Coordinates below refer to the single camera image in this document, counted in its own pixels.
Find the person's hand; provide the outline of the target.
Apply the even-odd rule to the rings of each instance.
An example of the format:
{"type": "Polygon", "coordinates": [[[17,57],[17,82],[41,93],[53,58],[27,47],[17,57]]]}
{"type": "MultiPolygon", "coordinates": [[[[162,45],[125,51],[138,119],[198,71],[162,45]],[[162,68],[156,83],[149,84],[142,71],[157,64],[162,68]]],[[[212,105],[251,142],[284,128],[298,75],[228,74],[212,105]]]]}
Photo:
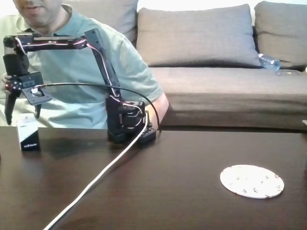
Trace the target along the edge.
{"type": "Polygon", "coordinates": [[[7,93],[7,90],[6,90],[6,85],[7,85],[7,73],[3,73],[1,78],[0,78],[0,91],[3,93],[3,94],[6,94],[7,93]]]}

